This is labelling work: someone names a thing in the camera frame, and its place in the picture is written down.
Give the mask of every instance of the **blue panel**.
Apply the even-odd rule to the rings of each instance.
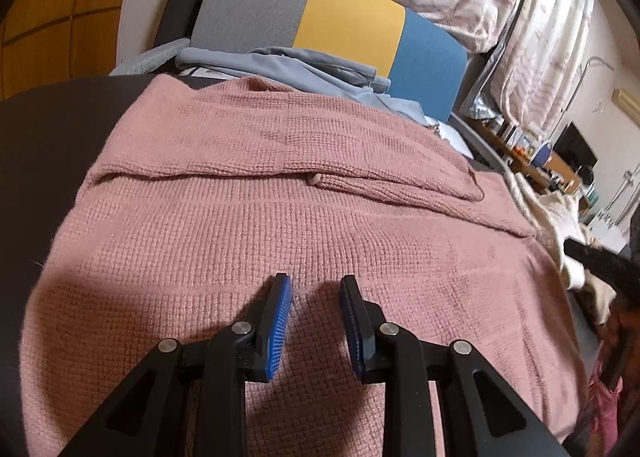
[[[426,116],[446,122],[465,73],[466,51],[446,31],[405,9],[387,94],[418,101]]]

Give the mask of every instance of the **dark table surface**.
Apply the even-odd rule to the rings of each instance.
[[[153,77],[79,79],[0,103],[0,455],[26,455],[18,378],[24,306],[87,170]],[[218,82],[181,79],[193,88]]]

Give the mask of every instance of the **black monitor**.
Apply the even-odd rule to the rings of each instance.
[[[580,166],[594,167],[598,158],[584,140],[576,126],[571,122],[562,131],[554,145],[554,151],[575,172]]]

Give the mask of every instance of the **pink knit blanket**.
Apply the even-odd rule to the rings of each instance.
[[[351,372],[345,274],[420,339],[471,341],[558,437],[575,422],[586,376],[569,307],[500,176],[347,100],[159,76],[89,170],[29,300],[30,455],[56,455],[160,339],[210,337],[278,271],[294,297],[276,379],[247,389],[251,455],[380,455],[383,388]]]

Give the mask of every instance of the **metal pivot screw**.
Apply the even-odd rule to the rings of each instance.
[[[471,343],[465,342],[464,340],[459,340],[453,344],[453,350],[458,354],[471,354],[471,349]]]
[[[395,323],[386,322],[380,326],[380,332],[386,336],[395,336],[400,332],[400,328]]]
[[[252,325],[249,322],[236,322],[231,325],[231,330],[236,334],[247,334],[251,332]]]
[[[178,347],[178,342],[173,338],[165,338],[158,344],[160,352],[173,352]]]

